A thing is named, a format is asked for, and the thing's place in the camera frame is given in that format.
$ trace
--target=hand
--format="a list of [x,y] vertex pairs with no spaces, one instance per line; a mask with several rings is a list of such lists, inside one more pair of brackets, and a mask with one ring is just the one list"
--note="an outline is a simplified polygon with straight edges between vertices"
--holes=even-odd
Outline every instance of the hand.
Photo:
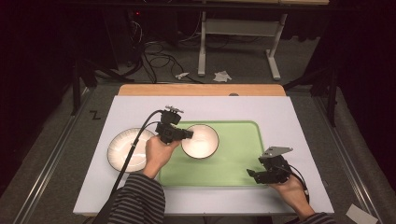
[[154,178],[163,166],[171,159],[175,148],[180,144],[180,141],[173,141],[166,145],[160,140],[160,136],[151,137],[146,143],[146,167],[143,169],[143,174]]
[[305,198],[303,185],[294,175],[290,175],[289,180],[283,184],[269,186],[276,189],[285,203],[297,213],[300,220],[305,220],[315,214],[314,209]]

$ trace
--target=striped sleeve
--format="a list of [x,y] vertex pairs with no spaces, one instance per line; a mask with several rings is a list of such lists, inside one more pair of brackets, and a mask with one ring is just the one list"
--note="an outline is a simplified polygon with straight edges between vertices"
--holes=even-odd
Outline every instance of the striped sleeve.
[[165,197],[161,185],[141,174],[130,174],[111,208],[108,223],[163,223]]
[[317,213],[308,217],[305,221],[299,222],[300,224],[336,224],[335,220],[326,213]]

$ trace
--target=gray floor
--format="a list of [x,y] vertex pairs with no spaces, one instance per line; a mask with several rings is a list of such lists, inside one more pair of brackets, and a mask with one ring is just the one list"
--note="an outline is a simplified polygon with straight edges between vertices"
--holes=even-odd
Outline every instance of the gray floor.
[[[276,52],[282,80],[276,82],[271,78],[263,55],[263,46],[270,46],[271,40],[248,42],[251,38],[235,39],[238,42],[231,42],[224,48],[207,50],[205,77],[197,76],[197,46],[180,45],[177,49],[165,46],[164,50],[175,56],[192,78],[204,83],[217,83],[213,80],[214,73],[227,71],[232,78],[227,83],[285,84],[304,72],[317,44],[317,41],[282,40]],[[215,48],[222,44],[212,41],[208,46]],[[148,51],[155,51],[154,48],[158,47],[152,46]],[[162,65],[161,60],[154,62]],[[172,70],[171,64],[156,69],[158,81],[177,81],[174,75],[181,72],[178,69],[175,66]],[[149,81],[144,69],[131,77]],[[86,219],[74,215],[72,210],[119,87],[120,83],[100,80],[97,88],[85,91],[83,107],[76,116],[70,116],[72,92],[66,93],[63,103],[44,124],[42,133],[1,198],[0,223],[12,223],[14,220],[17,223],[82,223]],[[288,91],[288,95],[332,201],[334,218],[340,223],[354,223],[346,212],[350,205],[355,204],[379,217],[382,223],[395,223],[395,194],[361,138],[342,93],[339,91],[337,95],[337,127],[332,128],[323,116],[325,99],[312,98],[308,88],[295,88]],[[92,119],[92,111],[97,111],[96,117],[100,119]],[[55,158],[53,164],[46,163],[49,158]],[[48,181],[36,182],[37,179]],[[34,187],[40,189],[37,195],[30,194]],[[26,199],[34,200],[25,203]],[[273,217],[273,221],[283,223],[292,218]]]

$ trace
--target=dark background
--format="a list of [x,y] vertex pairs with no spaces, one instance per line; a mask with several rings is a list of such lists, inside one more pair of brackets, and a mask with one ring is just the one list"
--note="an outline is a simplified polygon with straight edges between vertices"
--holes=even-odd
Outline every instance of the dark background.
[[[392,15],[395,8],[390,0],[375,4],[345,0],[331,4],[331,7],[349,6],[360,6],[359,16],[290,14],[282,38],[297,35],[304,41],[321,36],[307,74],[328,66],[334,57],[341,58],[342,66],[337,70],[339,87],[368,147],[396,189],[396,177],[392,174],[396,170],[392,156],[396,139],[396,106],[393,106],[396,28]],[[186,35],[193,32],[198,14],[169,12],[162,14],[166,20],[160,20],[159,14],[147,15],[139,20],[156,36],[176,44],[175,31],[181,30]],[[108,39],[104,15],[99,10],[65,10],[46,1],[0,3],[1,193],[39,135],[43,122],[62,101],[64,91],[71,84],[75,57],[102,60],[99,63],[109,67],[117,63]],[[92,46],[97,44],[102,45],[101,51],[88,50],[95,49]]]

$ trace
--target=white bowl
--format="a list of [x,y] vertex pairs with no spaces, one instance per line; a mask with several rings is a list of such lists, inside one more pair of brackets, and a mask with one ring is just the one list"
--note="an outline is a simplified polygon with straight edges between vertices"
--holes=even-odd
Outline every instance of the white bowl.
[[186,138],[181,141],[181,147],[187,155],[203,159],[211,156],[218,149],[219,136],[210,126],[195,124],[187,130],[194,132],[191,139]]
[[[120,171],[123,164],[128,156],[131,149],[132,143],[137,137],[140,129],[128,129],[122,133],[119,133],[113,141],[111,141],[107,150],[107,159],[110,165]],[[146,142],[150,137],[154,136],[154,133],[144,130],[139,137],[139,142],[137,142],[136,148],[134,149],[134,154],[125,170],[126,173],[131,173],[134,171],[139,171],[146,166]]]

